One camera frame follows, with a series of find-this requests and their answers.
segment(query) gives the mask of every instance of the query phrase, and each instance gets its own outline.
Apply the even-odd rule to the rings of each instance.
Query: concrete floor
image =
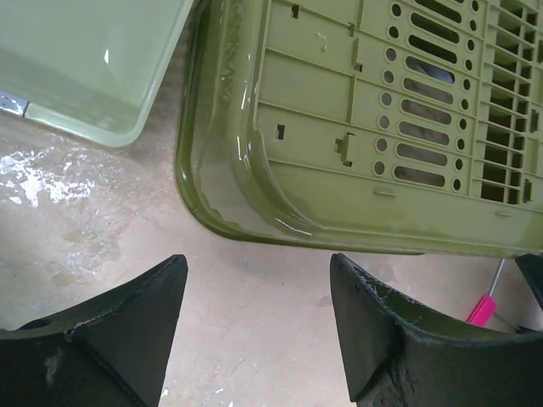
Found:
[[[228,241],[204,229],[178,196],[173,156],[187,39],[129,148],[101,148],[0,114],[0,327],[15,329],[185,254],[188,284],[161,406],[348,406],[328,282],[332,253]],[[498,263],[350,257],[460,319]],[[496,298],[511,320],[541,326],[511,261]]]

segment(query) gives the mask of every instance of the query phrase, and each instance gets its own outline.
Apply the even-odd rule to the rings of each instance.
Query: wet plastic surface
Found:
[[[4,2],[0,90],[25,117],[109,146],[142,131],[193,0]]]
[[[201,10],[177,157],[188,207],[240,240],[541,250],[538,14],[476,3]]]

